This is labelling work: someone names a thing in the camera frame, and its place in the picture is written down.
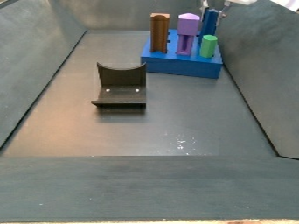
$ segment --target gray surface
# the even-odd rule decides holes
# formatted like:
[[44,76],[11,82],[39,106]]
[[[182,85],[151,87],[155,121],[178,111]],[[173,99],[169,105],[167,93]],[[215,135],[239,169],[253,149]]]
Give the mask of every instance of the gray surface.
[[0,221],[299,219],[299,163],[243,157],[0,159]]
[[226,70],[218,80],[147,74],[147,109],[99,111],[97,63],[139,65],[147,31],[90,32],[24,119],[6,157],[226,155],[273,149]]
[[0,145],[85,31],[56,1],[23,0],[0,8]]
[[279,154],[299,158],[299,15],[270,1],[233,7],[223,60]]

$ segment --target green peg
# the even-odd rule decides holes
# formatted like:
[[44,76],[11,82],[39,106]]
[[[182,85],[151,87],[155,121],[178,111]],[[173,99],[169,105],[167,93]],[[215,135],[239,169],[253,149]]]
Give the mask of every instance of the green peg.
[[211,58],[214,56],[217,44],[218,44],[218,37],[213,35],[203,36],[201,43],[201,56],[203,58]]

